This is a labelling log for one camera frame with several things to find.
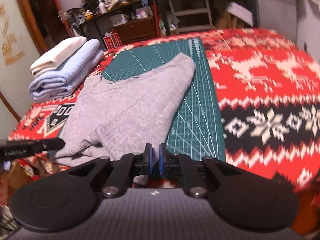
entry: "folded clothing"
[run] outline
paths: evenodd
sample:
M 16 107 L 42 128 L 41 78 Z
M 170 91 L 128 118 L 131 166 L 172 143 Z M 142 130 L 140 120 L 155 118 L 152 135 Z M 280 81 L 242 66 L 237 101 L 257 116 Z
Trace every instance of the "folded clothing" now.
M 148 142 L 155 147 L 164 143 L 195 68 L 180 53 L 166 65 L 127 80 L 88 77 L 60 134 L 66 145 L 52 159 L 73 167 L 100 156 L 119 160 L 143 152 Z
M 99 46 L 100 42 L 97 39 L 89 40 L 56 70 L 46 71 L 36 77 L 29 85 L 30 95 L 39 89 L 58 88 L 70 83 L 93 57 Z
M 44 53 L 30 67 L 34 77 L 48 71 L 57 69 L 77 49 L 87 41 L 86 37 L 73 37 L 61 41 L 57 46 Z
M 98 50 L 96 54 L 84 65 L 82 70 L 71 80 L 70 83 L 48 89 L 39 89 L 31 93 L 32 100 L 36 103 L 41 103 L 47 100 L 52 100 L 61 97 L 70 96 L 79 84 L 86 78 L 90 70 L 92 70 L 103 59 L 103 51 Z

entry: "metal bolt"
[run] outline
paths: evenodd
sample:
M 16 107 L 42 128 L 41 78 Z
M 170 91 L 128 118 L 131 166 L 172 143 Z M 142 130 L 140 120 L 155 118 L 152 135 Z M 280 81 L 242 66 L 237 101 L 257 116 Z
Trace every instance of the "metal bolt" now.
M 102 191 L 104 194 L 106 194 L 108 196 L 112 196 L 112 195 L 117 194 L 119 192 L 119 189 L 114 186 L 109 186 L 109 187 L 104 188 Z
M 207 190 L 203 187 L 193 187 L 191 190 L 190 190 L 190 193 L 192 195 L 195 195 L 195 196 L 201 196 L 201 195 L 204 195 L 205 193 L 207 192 Z

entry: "bed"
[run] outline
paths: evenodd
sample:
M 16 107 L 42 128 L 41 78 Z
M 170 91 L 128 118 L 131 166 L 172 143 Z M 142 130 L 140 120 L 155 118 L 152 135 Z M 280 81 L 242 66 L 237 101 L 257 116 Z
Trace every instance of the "bed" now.
M 272 30 L 227 29 L 157 38 L 111 49 L 90 75 L 101 74 L 124 50 L 201 38 L 221 112 L 229 164 L 288 184 L 295 191 L 317 178 L 320 162 L 320 68 Z M 67 98 L 32 104 L 9 140 L 54 138 L 83 84 Z M 34 179 L 68 169 L 47 153 L 20 159 Z

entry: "white bottle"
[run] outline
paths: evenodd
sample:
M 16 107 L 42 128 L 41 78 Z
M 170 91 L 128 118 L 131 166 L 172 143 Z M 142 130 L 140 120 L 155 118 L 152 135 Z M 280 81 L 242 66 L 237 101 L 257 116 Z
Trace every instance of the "white bottle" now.
M 107 12 L 106 5 L 101 0 L 99 0 L 99 9 L 100 9 L 101 13 Z

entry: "white box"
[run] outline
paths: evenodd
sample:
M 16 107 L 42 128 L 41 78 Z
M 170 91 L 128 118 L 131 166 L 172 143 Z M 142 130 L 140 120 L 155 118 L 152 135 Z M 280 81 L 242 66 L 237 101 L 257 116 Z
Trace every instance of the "white box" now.
M 116 14 L 110 17 L 111 22 L 113 26 L 118 26 L 121 24 L 125 24 L 128 22 L 127 18 L 124 16 L 124 14 Z

